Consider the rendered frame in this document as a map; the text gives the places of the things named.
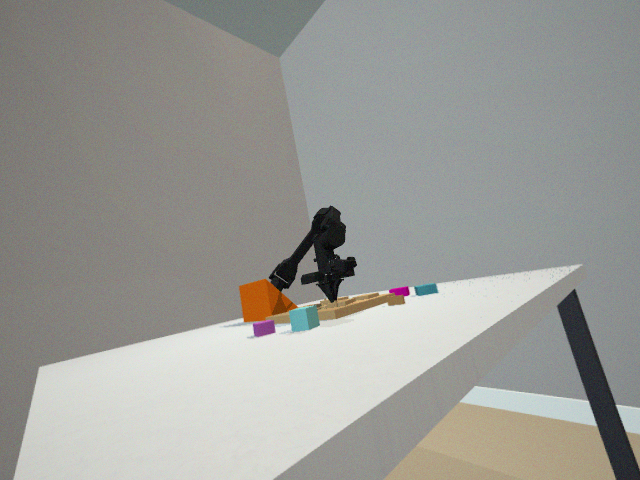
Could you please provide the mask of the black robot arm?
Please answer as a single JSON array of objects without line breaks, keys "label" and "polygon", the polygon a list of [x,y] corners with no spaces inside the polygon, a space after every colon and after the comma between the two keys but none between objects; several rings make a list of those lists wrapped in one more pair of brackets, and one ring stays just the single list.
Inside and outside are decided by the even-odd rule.
[{"label": "black robot arm", "polygon": [[[280,292],[284,289],[289,289],[296,277],[297,268],[299,262],[314,244],[315,255],[324,252],[334,251],[345,242],[346,225],[340,221],[340,211],[335,207],[330,206],[328,208],[321,208],[313,217],[311,230],[300,243],[298,248],[292,254],[290,258],[287,258],[278,264],[274,271],[269,276],[271,284],[275,286]],[[355,257],[347,257],[347,259],[340,259],[337,255],[336,259],[332,256],[328,258],[328,272],[333,270],[348,272],[354,271],[354,267],[357,266]],[[276,276],[275,275],[276,272]]]}]

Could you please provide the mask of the magenta square block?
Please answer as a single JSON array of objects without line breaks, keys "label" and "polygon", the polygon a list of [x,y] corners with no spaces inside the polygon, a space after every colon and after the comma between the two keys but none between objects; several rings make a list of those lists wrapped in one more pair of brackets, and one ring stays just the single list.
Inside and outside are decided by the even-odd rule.
[{"label": "magenta square block", "polygon": [[389,293],[394,293],[394,292],[395,292],[395,296],[396,295],[408,296],[410,294],[408,286],[400,287],[400,288],[394,288],[394,289],[390,289],[389,290]]}]

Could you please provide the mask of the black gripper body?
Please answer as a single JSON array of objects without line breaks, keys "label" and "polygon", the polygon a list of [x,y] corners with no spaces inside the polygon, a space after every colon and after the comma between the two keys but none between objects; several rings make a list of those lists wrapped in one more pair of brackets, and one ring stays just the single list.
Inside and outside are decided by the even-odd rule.
[{"label": "black gripper body", "polygon": [[302,275],[301,277],[302,285],[310,284],[313,282],[322,283],[327,281],[339,280],[345,277],[355,276],[354,271],[341,272],[341,271],[333,270],[333,272],[328,272],[327,264],[328,264],[329,256],[332,256],[333,259],[335,259],[337,254],[334,254],[334,251],[316,254],[316,258],[314,259],[314,262],[317,262],[318,272],[312,272],[312,273]]}]

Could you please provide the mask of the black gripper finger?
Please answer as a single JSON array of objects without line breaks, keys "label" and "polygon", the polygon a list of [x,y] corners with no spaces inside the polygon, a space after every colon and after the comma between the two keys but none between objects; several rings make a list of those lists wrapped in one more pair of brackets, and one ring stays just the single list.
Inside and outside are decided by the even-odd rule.
[{"label": "black gripper finger", "polygon": [[324,294],[327,296],[327,298],[331,303],[335,301],[335,294],[334,294],[334,287],[333,287],[335,281],[336,280],[316,284],[324,292]]},{"label": "black gripper finger", "polygon": [[333,286],[333,287],[334,287],[335,301],[337,300],[337,295],[338,295],[338,288],[339,288],[339,285],[340,285],[340,283],[341,283],[343,280],[344,280],[344,279],[339,279],[339,280],[336,280],[336,281],[335,281],[335,283],[334,283],[334,286]]}]

